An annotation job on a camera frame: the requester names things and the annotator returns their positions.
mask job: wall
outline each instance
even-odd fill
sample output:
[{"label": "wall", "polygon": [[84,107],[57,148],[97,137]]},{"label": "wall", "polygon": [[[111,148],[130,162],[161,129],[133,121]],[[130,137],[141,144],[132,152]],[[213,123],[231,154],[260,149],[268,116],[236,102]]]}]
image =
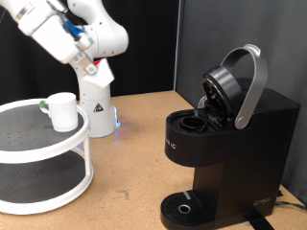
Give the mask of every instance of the wall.
[{"label": "wall", "polygon": [[[258,46],[269,65],[267,87],[301,104],[282,184],[307,203],[307,2],[304,0],[184,3],[178,49],[177,92],[197,106],[201,78],[233,49]],[[251,57],[236,65],[237,78],[252,77]]]}]

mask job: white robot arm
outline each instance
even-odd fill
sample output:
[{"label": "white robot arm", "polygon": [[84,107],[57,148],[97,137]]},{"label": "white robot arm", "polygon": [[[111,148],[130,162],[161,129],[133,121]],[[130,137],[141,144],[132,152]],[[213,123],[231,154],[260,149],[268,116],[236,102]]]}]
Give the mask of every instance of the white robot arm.
[{"label": "white robot arm", "polygon": [[[124,53],[126,30],[106,12],[101,0],[68,0],[71,12],[88,25],[74,26],[59,0],[0,0],[18,28],[61,63],[77,73],[81,106],[91,120],[91,137],[109,135],[116,128],[116,109],[110,103],[109,84],[114,77],[106,57]],[[104,58],[98,64],[94,58]]]}]

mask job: black coffee maker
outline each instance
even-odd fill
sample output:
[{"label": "black coffee maker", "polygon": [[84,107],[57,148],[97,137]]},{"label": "black coffee maker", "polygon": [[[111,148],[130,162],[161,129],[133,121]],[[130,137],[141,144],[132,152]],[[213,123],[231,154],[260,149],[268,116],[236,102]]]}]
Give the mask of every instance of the black coffee maker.
[{"label": "black coffee maker", "polygon": [[[245,55],[254,62],[248,86],[230,74]],[[235,49],[204,74],[199,108],[167,118],[165,153],[195,176],[192,190],[163,200],[166,228],[217,229],[272,213],[299,105],[265,89],[267,76],[258,47]]]}]

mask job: coffee maker handle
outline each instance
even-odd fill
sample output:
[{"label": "coffee maker handle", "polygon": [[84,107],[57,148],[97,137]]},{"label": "coffee maker handle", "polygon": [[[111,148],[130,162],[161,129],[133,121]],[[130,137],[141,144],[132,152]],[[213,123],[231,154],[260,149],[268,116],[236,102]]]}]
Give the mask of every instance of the coffee maker handle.
[{"label": "coffee maker handle", "polygon": [[254,75],[248,93],[235,120],[235,126],[238,129],[243,129],[248,125],[251,115],[258,104],[267,83],[268,64],[261,55],[261,50],[257,46],[250,44],[231,51],[221,64],[228,72],[231,72],[236,62],[248,54],[251,55],[254,63]]}]

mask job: perforated tray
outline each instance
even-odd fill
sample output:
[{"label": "perforated tray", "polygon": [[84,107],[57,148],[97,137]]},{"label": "perforated tray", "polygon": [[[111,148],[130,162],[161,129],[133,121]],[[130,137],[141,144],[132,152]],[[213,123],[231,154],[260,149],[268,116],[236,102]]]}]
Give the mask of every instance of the perforated tray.
[{"label": "perforated tray", "polygon": [[83,158],[70,150],[25,164],[0,164],[0,200],[34,203],[61,196],[85,177]]},{"label": "perforated tray", "polygon": [[69,132],[53,129],[49,116],[38,104],[15,107],[0,113],[0,150],[39,150],[60,143],[83,127],[83,116],[78,114],[79,125]]}]

